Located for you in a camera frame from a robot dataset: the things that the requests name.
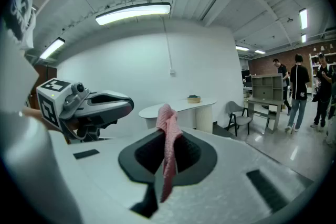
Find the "jeans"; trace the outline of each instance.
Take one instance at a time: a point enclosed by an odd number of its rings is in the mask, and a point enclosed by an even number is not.
[[[302,123],[303,115],[304,115],[304,109],[306,108],[306,103],[307,103],[307,100],[292,99],[292,109],[291,109],[290,115],[289,115],[288,126],[290,126],[290,127],[293,126],[296,112],[299,109],[299,115],[298,115],[298,119],[296,121],[295,128],[299,129],[301,127],[301,123]]]
[[[328,105],[329,105],[330,99],[327,102],[322,102],[321,100],[318,101],[317,103],[317,113],[316,113],[316,117],[314,119],[314,123],[316,125],[319,124],[320,121],[320,117],[321,117],[321,127],[325,126],[325,120],[326,120],[326,116],[327,116],[327,109],[328,109]]]
[[[284,90],[284,91],[283,91],[283,92],[284,92],[284,93],[283,93],[283,94],[284,94],[284,95],[283,95],[283,99],[284,99],[284,102],[283,102],[283,103],[286,105],[286,107],[287,107],[288,110],[291,110],[291,107],[290,107],[290,105],[289,105],[289,103],[288,103],[288,101],[287,101],[287,90],[288,90],[288,89],[287,89],[287,86],[284,87],[283,90]]]

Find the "white wall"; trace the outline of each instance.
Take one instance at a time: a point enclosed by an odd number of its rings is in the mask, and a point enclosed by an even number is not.
[[[102,30],[71,45],[60,55],[57,77],[81,81],[92,91],[114,90],[134,101],[134,110],[108,132],[146,129],[138,112],[148,106],[185,99],[190,94],[213,97],[213,121],[224,126],[228,101],[243,104],[235,42],[229,29],[167,20],[173,69],[170,75],[166,37],[160,20],[145,20]],[[179,113],[179,124],[194,127],[193,111]]]
[[[239,59],[239,63],[240,63],[240,69],[241,70],[250,70],[249,67],[248,67],[248,61],[247,60]]]

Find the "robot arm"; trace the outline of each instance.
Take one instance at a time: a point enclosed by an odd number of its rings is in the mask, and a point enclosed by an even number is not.
[[[43,118],[70,139],[96,141],[100,129],[116,124],[134,108],[128,96],[114,91],[91,92],[81,82],[51,79],[37,87]],[[75,133],[67,123],[77,119],[80,128]]]

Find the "white table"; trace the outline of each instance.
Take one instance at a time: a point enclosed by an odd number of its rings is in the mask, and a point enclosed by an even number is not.
[[[214,98],[202,98],[201,102],[197,104],[189,104],[186,99],[168,102],[167,104],[169,104],[176,112],[194,109],[196,116],[196,129],[203,132],[212,133],[213,121],[211,105],[215,104],[216,102],[217,100]],[[146,119],[148,129],[155,127],[157,114],[160,107],[163,105],[164,103],[153,105],[139,112],[139,116]]]

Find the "small bowl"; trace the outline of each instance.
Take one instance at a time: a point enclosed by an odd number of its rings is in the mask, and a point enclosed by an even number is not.
[[[189,104],[196,104],[201,102],[201,97],[188,97]]]

